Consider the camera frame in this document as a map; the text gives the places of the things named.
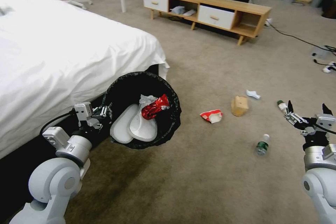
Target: black garbage bag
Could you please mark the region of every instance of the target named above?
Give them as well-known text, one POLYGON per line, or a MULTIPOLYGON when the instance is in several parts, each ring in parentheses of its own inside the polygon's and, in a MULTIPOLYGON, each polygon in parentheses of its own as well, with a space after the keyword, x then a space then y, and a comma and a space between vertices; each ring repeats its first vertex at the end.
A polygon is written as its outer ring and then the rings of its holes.
POLYGON ((132 72, 123 75, 108 88, 103 97, 102 106, 108 106, 112 112, 112 123, 129 105, 139 104, 140 95, 161 97, 163 94, 167 95, 170 108, 160 111, 155 117, 158 128, 156 138, 151 142, 133 139, 130 143, 123 145, 132 149, 145 149, 170 140, 175 130, 181 125, 180 101, 168 82, 149 72, 132 72))

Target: white drawer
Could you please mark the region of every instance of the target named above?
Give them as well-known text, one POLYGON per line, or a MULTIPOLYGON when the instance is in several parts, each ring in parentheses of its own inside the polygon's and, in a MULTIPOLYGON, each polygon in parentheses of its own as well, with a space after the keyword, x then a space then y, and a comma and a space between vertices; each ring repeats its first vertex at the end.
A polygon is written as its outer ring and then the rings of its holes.
POLYGON ((202 23, 218 26, 224 29, 231 29, 234 12, 216 9, 208 6, 199 6, 198 20, 202 23))
POLYGON ((143 2, 147 8, 168 12, 168 0, 143 0, 143 2))

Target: green bottle label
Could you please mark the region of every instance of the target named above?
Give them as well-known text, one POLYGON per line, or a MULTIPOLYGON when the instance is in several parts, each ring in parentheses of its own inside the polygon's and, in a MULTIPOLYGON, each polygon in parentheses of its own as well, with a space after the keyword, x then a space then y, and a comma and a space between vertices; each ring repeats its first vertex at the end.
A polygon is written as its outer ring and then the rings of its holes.
POLYGON ((268 144, 263 142, 263 141, 260 141, 258 144, 257 144, 257 148, 263 148, 265 150, 267 150, 268 148, 268 144))

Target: floor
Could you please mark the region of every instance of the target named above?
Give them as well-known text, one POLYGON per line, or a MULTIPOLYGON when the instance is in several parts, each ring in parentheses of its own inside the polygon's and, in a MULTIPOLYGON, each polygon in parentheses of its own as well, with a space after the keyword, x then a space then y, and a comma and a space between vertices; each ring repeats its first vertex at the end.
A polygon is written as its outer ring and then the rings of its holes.
MULTIPOLYGON (((287 0, 255 3, 273 8, 280 30, 335 46, 336 22, 318 9, 287 0)), ((182 124, 159 147, 132 150, 105 141, 94 149, 83 188, 69 203, 67 224, 317 223, 301 186, 303 137, 276 101, 291 99, 306 117, 321 112, 322 103, 336 111, 336 73, 325 74, 312 62, 310 45, 272 28, 237 46, 235 36, 200 26, 191 31, 190 24, 157 13, 151 20, 142 0, 126 0, 126 7, 123 14, 119 0, 93 0, 89 11, 157 37, 171 67, 168 82, 180 98, 182 124), (235 117, 230 102, 246 89, 261 100, 249 98, 248 113, 235 117), (222 110, 221 122, 199 116, 212 109, 222 110), (254 147, 265 133, 271 144, 261 158, 254 147)))

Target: drawer handle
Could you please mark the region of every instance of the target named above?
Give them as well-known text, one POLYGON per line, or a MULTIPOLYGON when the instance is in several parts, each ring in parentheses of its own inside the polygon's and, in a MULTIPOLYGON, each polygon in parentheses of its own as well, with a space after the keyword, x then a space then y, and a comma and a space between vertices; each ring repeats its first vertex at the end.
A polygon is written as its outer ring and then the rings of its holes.
POLYGON ((210 18, 215 19, 215 20, 219 20, 219 18, 215 17, 215 16, 210 16, 210 18))

